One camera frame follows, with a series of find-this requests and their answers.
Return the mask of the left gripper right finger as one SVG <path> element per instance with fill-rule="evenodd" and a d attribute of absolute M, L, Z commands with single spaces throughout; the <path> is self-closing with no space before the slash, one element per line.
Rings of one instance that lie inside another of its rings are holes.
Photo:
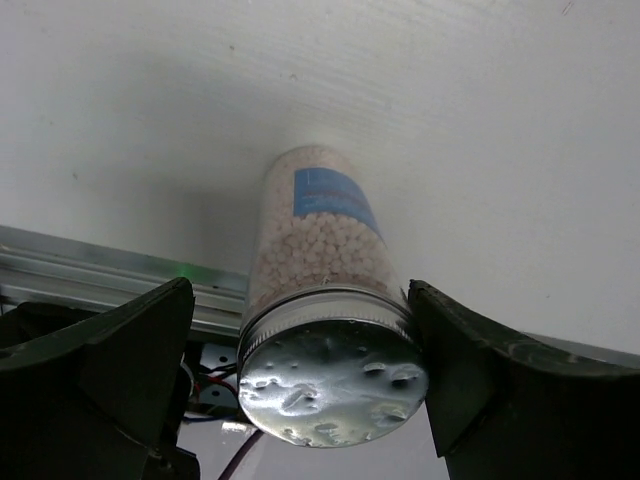
<path fill-rule="evenodd" d="M 426 409 L 453 479 L 635 479 L 639 358 L 522 333 L 414 280 Z"/>

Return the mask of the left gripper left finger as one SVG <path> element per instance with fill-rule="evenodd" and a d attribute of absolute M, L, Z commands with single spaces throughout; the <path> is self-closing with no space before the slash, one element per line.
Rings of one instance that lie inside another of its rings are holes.
<path fill-rule="evenodd" d="M 1 318 L 5 479 L 190 479 L 177 431 L 194 311 L 171 280 L 103 313 L 26 302 Z"/>

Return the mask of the blue label metal-lid jar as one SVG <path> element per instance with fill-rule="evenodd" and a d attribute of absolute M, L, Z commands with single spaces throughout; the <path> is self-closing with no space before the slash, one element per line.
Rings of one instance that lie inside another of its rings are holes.
<path fill-rule="evenodd" d="M 346 448 L 396 430 L 428 389 L 421 336 L 349 160 L 293 149 L 264 182 L 237 349 L 263 432 Z"/>

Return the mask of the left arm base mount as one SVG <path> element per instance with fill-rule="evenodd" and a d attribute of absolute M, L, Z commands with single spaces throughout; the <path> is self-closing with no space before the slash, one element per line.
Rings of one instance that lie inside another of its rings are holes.
<path fill-rule="evenodd" d="M 239 417 L 234 345 L 226 341 L 188 341 L 181 368 L 189 385 L 184 423 L 210 423 Z"/>

